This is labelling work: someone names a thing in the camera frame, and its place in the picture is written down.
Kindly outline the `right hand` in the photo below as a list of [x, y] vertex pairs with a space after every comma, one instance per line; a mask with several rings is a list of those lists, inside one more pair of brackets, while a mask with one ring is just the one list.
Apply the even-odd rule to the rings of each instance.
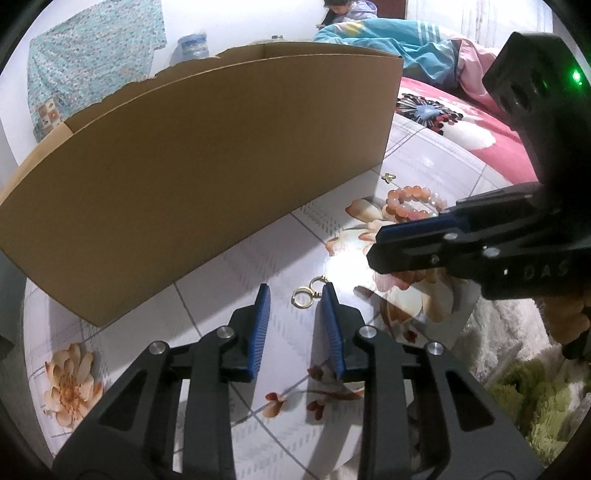
[[579, 295], [544, 296], [542, 313], [552, 338], [562, 345], [576, 340], [590, 328], [590, 291]]

